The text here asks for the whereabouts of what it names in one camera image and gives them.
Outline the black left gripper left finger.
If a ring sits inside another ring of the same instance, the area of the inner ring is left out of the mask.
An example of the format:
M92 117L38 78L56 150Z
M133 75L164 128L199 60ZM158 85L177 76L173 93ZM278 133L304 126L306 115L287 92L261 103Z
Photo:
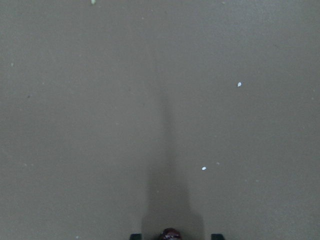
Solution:
M141 233L133 233L130 235L129 240L142 240Z

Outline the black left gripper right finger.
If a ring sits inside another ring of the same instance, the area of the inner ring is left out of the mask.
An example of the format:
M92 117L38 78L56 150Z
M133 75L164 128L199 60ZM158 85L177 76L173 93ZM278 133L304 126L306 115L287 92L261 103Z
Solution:
M223 235L221 233L212 233L211 240L223 240Z

